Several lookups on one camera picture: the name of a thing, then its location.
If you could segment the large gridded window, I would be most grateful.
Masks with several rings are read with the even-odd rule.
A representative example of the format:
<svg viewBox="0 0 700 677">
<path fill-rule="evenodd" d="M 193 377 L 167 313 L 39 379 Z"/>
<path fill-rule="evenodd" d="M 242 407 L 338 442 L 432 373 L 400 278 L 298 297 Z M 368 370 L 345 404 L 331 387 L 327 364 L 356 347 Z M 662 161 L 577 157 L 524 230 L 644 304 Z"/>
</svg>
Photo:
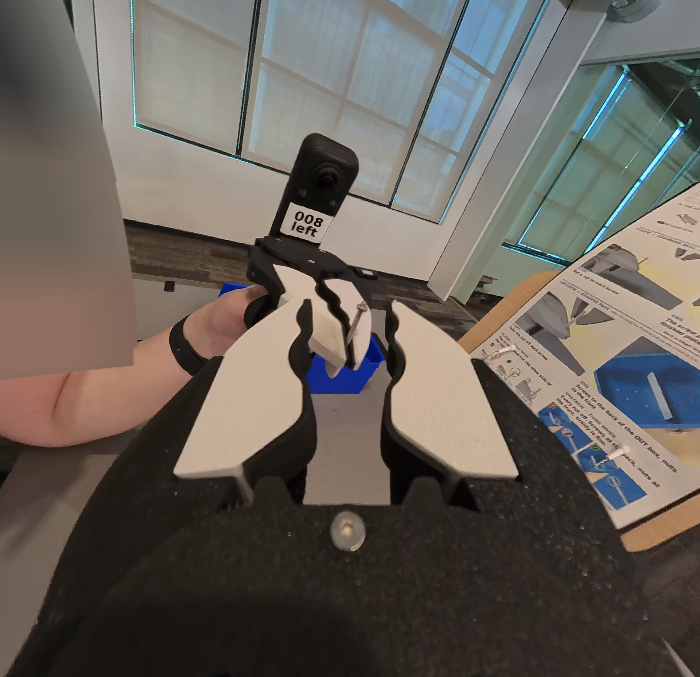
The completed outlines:
<svg viewBox="0 0 700 677">
<path fill-rule="evenodd" d="M 318 132 L 441 224 L 548 2 L 130 0 L 135 126 L 285 173 Z"/>
</svg>

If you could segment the teal-tinted side window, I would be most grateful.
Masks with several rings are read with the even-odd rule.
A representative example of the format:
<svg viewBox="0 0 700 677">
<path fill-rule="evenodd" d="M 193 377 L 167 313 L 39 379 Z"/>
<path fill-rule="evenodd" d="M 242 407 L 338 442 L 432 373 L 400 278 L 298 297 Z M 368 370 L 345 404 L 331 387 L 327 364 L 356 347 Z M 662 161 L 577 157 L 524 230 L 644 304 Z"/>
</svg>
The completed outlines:
<svg viewBox="0 0 700 677">
<path fill-rule="evenodd" d="M 581 66 L 517 174 L 503 248 L 579 258 L 699 182 L 699 57 Z"/>
</svg>

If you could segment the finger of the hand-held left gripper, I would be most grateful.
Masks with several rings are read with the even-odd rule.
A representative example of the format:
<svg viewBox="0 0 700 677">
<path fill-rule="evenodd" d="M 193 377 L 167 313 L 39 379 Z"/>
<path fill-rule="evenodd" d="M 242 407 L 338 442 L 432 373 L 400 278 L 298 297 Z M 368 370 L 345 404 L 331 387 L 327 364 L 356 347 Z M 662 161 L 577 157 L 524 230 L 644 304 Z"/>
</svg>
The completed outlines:
<svg viewBox="0 0 700 677">
<path fill-rule="evenodd" d="M 369 299 L 362 296 L 356 285 L 349 280 L 326 279 L 323 285 L 328 290 L 330 311 L 340 324 L 341 342 L 346 351 L 346 366 L 352 370 L 358 370 L 362 366 L 372 338 Z M 356 306 L 363 300 L 368 304 L 369 311 L 363 315 L 352 343 L 347 346 L 346 336 L 355 316 Z"/>
<path fill-rule="evenodd" d="M 326 371 L 333 379 L 346 365 L 346 345 L 341 322 L 331 313 L 327 301 L 316 291 L 316 281 L 309 275 L 275 264 L 274 269 L 283 291 L 277 307 L 295 299 L 309 299 L 313 315 L 313 332 L 309 341 L 311 351 L 326 361 Z"/>
</svg>

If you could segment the steel bolt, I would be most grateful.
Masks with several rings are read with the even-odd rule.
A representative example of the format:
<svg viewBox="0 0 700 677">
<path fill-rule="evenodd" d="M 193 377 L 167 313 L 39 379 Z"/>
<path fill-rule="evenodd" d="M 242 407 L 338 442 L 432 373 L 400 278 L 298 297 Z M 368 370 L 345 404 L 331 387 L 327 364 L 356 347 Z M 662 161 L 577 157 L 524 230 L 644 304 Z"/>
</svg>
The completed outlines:
<svg viewBox="0 0 700 677">
<path fill-rule="evenodd" d="M 363 315 L 365 313 L 367 313 L 368 311 L 369 311 L 369 307 L 368 307 L 368 304 L 366 303 L 366 301 L 362 301 L 362 302 L 357 304 L 355 316 L 351 322 L 351 326 L 350 326 L 348 334 L 346 336 L 346 345 L 347 346 L 349 346 L 352 343 L 352 341 L 354 339 L 355 332 L 357 331 L 358 325 L 361 322 Z"/>
</svg>

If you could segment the black wristband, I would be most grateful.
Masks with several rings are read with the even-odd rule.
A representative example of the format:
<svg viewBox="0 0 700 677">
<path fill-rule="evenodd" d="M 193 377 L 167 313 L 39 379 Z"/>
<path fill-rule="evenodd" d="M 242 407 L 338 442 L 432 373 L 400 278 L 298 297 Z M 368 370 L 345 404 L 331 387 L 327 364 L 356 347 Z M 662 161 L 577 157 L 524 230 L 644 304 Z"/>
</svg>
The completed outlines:
<svg viewBox="0 0 700 677">
<path fill-rule="evenodd" d="M 184 326 L 187 318 L 183 317 L 172 326 L 169 333 L 169 345 L 177 364 L 188 375 L 197 375 L 209 362 L 209 359 L 201 356 L 188 341 L 184 334 Z"/>
</svg>

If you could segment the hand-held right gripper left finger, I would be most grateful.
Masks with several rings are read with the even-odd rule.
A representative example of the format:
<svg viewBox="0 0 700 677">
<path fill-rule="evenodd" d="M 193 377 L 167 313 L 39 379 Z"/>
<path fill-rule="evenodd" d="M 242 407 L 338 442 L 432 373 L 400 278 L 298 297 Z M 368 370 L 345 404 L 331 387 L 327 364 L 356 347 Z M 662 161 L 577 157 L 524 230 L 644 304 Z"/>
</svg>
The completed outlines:
<svg viewBox="0 0 700 677">
<path fill-rule="evenodd" d="M 254 325 L 224 355 L 174 475 L 232 477 L 247 506 L 264 477 L 289 482 L 317 445 L 307 373 L 310 299 L 293 299 Z"/>
</svg>

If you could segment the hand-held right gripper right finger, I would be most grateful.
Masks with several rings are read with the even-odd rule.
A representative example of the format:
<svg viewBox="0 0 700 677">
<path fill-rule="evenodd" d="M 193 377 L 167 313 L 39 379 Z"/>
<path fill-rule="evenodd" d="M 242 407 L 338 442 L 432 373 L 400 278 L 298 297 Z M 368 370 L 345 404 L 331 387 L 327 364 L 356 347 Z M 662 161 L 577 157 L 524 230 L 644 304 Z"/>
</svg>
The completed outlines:
<svg viewBox="0 0 700 677">
<path fill-rule="evenodd" d="M 390 499 L 418 477 L 437 480 L 445 501 L 470 479 L 516 480 L 519 470 L 461 345 L 395 300 L 386 313 L 384 463 Z"/>
</svg>

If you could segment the person's left forearm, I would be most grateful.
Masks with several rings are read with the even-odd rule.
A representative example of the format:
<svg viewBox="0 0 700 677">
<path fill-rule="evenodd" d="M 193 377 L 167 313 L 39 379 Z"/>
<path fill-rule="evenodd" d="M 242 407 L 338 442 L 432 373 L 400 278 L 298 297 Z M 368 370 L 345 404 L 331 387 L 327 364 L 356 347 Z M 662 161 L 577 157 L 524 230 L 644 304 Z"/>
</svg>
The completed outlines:
<svg viewBox="0 0 700 677">
<path fill-rule="evenodd" d="M 131 366 L 1 381 L 1 436 L 53 448 L 115 436 L 152 418 L 189 379 L 163 331 L 138 343 Z"/>
</svg>

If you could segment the person's left hand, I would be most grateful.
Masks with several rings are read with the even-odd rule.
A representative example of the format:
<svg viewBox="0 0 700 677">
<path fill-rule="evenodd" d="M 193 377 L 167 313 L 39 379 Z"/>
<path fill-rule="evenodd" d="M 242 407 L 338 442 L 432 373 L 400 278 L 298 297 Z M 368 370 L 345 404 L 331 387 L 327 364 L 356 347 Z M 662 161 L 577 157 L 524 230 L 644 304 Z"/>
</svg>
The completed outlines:
<svg viewBox="0 0 700 677">
<path fill-rule="evenodd" d="M 266 295 L 267 290 L 257 285 L 225 293 L 187 317 L 183 336 L 199 356 L 223 356 L 247 329 L 244 314 L 248 305 Z"/>
</svg>

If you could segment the blue plastic bin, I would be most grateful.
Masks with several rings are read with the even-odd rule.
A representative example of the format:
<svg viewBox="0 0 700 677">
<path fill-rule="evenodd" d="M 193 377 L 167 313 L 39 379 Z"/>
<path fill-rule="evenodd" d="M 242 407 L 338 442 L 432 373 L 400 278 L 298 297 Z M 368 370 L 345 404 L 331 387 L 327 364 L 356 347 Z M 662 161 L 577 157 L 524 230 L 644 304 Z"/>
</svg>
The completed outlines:
<svg viewBox="0 0 700 677">
<path fill-rule="evenodd" d="M 324 286 L 324 281 L 326 279 L 314 279 L 314 280 L 316 281 L 316 291 L 318 292 L 319 296 L 324 298 L 325 301 L 327 301 L 327 303 L 328 303 L 328 290 Z M 271 299 L 273 311 L 279 309 L 277 307 L 277 303 L 278 303 L 279 297 L 283 291 L 283 286 L 282 286 L 280 280 L 278 279 L 278 277 L 277 277 L 277 282 L 278 282 L 278 285 L 274 285 L 273 287 L 267 288 L 268 297 Z M 310 302 L 309 299 L 295 299 L 292 302 L 305 301 L 305 300 Z M 362 392 L 363 388 L 367 385 L 371 376 L 375 373 L 375 371 L 379 367 L 381 361 L 384 359 L 384 357 L 381 355 L 380 347 L 378 346 L 375 338 L 372 335 L 369 349 L 367 350 L 367 354 L 363 360 L 362 366 L 360 366 L 358 370 L 352 370 L 351 368 L 345 366 L 342 368 L 342 370 L 338 373 L 338 375 L 335 378 L 331 379 L 328 376 L 327 371 L 326 371 L 326 361 L 324 360 L 323 357 L 321 357 L 320 355 L 317 355 L 313 351 L 311 351 L 310 346 L 309 346 L 309 341 L 310 341 L 310 338 L 311 338 L 311 335 L 313 332 L 312 307 L 310 307 L 310 309 L 311 309 L 310 316 L 311 316 L 312 331 L 310 332 L 310 336 L 307 340 L 307 344 L 308 344 L 307 351 L 308 351 L 308 354 L 310 356 L 310 367 L 307 370 L 307 374 L 306 374 L 306 379 L 307 379 L 307 383 L 309 384 L 309 387 L 310 387 L 310 392 L 314 393 L 314 394 L 352 394 L 352 395 Z"/>
</svg>

